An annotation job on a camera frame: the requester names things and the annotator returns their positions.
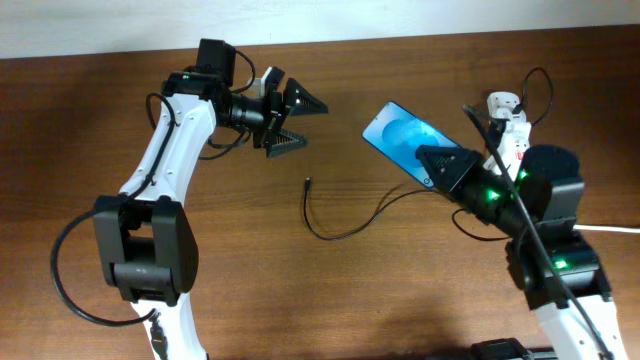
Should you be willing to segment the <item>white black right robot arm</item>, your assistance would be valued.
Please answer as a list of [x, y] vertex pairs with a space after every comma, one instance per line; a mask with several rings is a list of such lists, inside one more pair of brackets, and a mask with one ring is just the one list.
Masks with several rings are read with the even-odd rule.
[[443, 196], [510, 237], [509, 273], [556, 358], [626, 358], [610, 283], [575, 228], [585, 184], [574, 153], [530, 148], [512, 185], [474, 150], [421, 145], [416, 157]]

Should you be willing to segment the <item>blue Samsung smartphone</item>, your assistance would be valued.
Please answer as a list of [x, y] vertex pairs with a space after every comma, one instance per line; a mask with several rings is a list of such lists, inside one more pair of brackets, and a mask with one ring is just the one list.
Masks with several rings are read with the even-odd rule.
[[417, 149], [422, 145], [458, 147], [431, 124], [393, 101], [383, 106], [364, 129], [362, 137], [428, 189], [434, 184], [416, 157]]

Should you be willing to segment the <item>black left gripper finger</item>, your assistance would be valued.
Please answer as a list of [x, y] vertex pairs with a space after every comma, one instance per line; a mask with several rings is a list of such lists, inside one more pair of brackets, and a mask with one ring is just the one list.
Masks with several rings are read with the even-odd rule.
[[308, 145], [307, 139], [299, 134], [281, 129], [278, 133], [268, 132], [265, 142], [266, 157], [275, 158]]
[[283, 92], [285, 112], [288, 116], [327, 114], [328, 106], [311, 95], [297, 80], [289, 78]]

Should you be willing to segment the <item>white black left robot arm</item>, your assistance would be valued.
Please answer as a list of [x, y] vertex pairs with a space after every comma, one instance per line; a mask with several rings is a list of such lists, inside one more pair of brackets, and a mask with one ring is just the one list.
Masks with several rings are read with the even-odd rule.
[[222, 75], [174, 72], [163, 83], [161, 117], [131, 178], [95, 206], [103, 274], [141, 316], [157, 359], [205, 359], [191, 310], [199, 264], [184, 203], [206, 141], [217, 127], [254, 133], [268, 157], [305, 146], [283, 129], [289, 116], [324, 114], [328, 107], [295, 79], [277, 90], [283, 72], [269, 69], [257, 97], [231, 92]]

